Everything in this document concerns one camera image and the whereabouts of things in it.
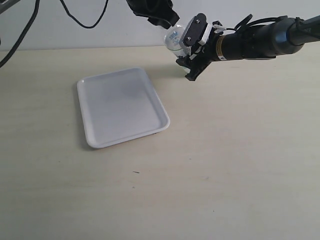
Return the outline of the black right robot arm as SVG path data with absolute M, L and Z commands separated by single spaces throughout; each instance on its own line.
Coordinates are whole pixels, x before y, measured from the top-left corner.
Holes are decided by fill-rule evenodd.
M 203 13 L 194 16 L 179 44 L 184 55 L 176 63 L 188 69 L 185 78 L 195 81 L 212 63 L 236 60 L 271 60 L 295 54 L 304 44 L 320 40 L 320 18 L 267 17 L 252 21 L 252 14 L 235 27 L 209 23 Z

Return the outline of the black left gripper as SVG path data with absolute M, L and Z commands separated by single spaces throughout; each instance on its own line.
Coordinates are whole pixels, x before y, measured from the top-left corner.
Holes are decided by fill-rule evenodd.
M 171 0 L 126 0 L 129 8 L 137 17 L 147 18 L 154 26 L 164 29 L 173 27 L 179 15 L 173 10 Z

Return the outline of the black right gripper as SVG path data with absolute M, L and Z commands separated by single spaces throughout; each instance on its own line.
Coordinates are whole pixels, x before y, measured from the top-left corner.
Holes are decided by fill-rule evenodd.
M 217 24 L 212 24 L 212 28 L 205 45 L 201 46 L 193 55 L 179 57 L 176 63 L 187 73 L 185 77 L 189 81 L 195 81 L 197 77 L 214 61 L 218 60 L 216 45 L 222 35 L 217 32 Z

